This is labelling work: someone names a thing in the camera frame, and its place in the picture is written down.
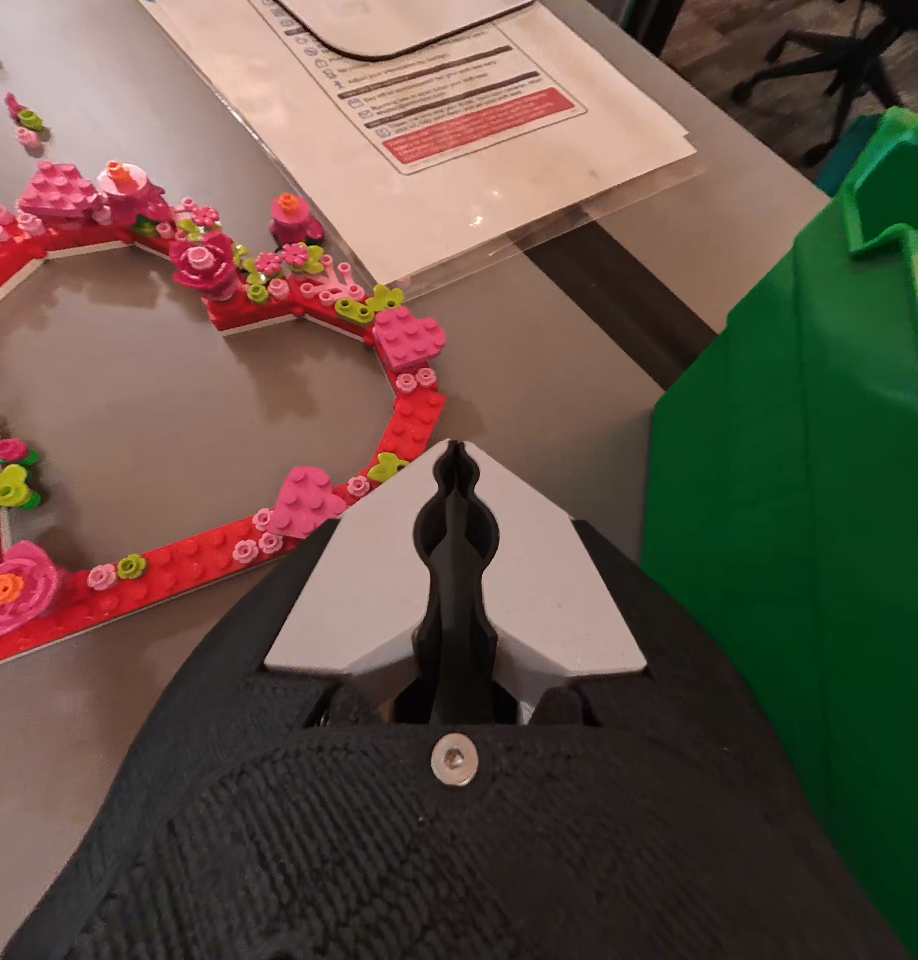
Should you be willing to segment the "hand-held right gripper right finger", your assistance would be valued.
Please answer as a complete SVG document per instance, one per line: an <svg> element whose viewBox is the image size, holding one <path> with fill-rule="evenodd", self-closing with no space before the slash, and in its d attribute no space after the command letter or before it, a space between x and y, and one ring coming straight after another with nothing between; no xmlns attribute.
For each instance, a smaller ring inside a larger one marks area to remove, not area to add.
<svg viewBox="0 0 918 960"><path fill-rule="evenodd" d="M499 643L494 678L527 722L542 694L577 678L641 674L647 660L572 517L474 443L473 492L498 525L482 577Z"/></svg>

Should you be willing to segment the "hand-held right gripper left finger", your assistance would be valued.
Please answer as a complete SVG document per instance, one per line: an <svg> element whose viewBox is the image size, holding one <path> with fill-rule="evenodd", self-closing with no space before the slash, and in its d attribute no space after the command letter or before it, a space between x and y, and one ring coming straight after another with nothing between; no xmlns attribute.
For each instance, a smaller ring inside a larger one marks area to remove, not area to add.
<svg viewBox="0 0 918 960"><path fill-rule="evenodd" d="M414 528L439 490L443 440L346 510L266 654L269 670L352 685L382 714L416 677L413 638L430 575Z"/></svg>

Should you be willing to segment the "red lego heart wreath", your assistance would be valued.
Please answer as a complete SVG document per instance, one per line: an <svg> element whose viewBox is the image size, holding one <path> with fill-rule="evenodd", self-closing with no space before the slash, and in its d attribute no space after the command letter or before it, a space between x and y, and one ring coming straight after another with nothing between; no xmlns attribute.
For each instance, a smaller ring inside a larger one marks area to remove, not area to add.
<svg viewBox="0 0 918 960"><path fill-rule="evenodd" d="M251 257L214 208L192 198L168 204L132 163L108 162L93 184L73 164L38 162L15 210L0 204L0 302L46 262L129 246L167 257L175 282L195 292L222 334L309 319L362 342L393 389L393 414L368 468L345 483L298 466L271 508L78 572L32 542L13 541L11 517L42 501L31 479L39 456L7 437L0 417L0 663L290 552L416 461L441 416L445 397L431 363L445 333L434 319L415 318L400 289L363 288L321 244Z"/></svg>

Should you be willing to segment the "pink lego flower orange top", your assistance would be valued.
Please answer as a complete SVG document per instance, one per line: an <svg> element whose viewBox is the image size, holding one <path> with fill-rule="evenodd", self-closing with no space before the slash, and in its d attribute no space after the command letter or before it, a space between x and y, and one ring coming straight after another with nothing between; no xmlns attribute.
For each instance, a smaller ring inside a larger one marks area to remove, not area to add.
<svg viewBox="0 0 918 960"><path fill-rule="evenodd" d="M276 197L271 216L270 233L279 247L299 242L319 245L324 239L321 222L308 202L296 194L283 193Z"/></svg>

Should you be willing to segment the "small pink lime lego cluster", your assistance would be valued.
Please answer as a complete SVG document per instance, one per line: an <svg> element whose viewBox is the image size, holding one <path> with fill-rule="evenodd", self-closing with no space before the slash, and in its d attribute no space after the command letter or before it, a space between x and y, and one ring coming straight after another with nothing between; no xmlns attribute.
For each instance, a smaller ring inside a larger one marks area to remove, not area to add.
<svg viewBox="0 0 918 960"><path fill-rule="evenodd" d="M12 92L5 93L4 104L21 149L33 158L42 158L52 137L50 129L34 110L21 104Z"/></svg>

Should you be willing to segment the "green plastic bin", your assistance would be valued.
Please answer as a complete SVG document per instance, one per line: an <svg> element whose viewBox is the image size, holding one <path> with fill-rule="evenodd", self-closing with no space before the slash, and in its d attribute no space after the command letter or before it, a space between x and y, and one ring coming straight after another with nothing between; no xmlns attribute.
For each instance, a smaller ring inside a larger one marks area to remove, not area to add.
<svg viewBox="0 0 918 960"><path fill-rule="evenodd" d="M642 563L743 673L918 958L918 114L657 402Z"/></svg>

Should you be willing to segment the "laminated instruction sheet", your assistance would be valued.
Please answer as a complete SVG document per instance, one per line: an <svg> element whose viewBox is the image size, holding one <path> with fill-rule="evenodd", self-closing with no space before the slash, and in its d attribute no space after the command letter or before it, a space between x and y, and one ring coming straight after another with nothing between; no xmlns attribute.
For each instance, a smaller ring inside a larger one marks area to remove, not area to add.
<svg viewBox="0 0 918 960"><path fill-rule="evenodd" d="M139 2L379 282L434 289L688 179L688 130L540 3L413 53L280 2Z"/></svg>

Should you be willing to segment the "wooden board on white stand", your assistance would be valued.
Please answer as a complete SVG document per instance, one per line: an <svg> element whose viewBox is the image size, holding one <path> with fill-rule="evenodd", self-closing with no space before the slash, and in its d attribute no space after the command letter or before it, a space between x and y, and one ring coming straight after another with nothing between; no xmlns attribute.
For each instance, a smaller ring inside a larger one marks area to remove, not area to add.
<svg viewBox="0 0 918 960"><path fill-rule="evenodd" d="M383 62L515 14L530 1L281 1L327 49Z"/></svg>

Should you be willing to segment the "black office chair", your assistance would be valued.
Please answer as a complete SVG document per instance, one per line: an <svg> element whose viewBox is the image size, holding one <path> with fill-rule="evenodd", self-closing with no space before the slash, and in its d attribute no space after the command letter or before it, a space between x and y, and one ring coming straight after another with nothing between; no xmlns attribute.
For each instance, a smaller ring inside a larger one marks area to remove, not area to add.
<svg viewBox="0 0 918 960"><path fill-rule="evenodd" d="M824 142L810 148L802 163L813 167L823 162L838 147L849 125L856 100L872 93L885 110L905 106L884 65L884 54L903 35L918 33L918 1L874 1L882 18L871 30L849 35L787 30L764 56L767 67L741 80L730 92L731 102L741 105L753 90L774 80L816 74L832 74L825 96L836 93L832 131Z"/></svg>

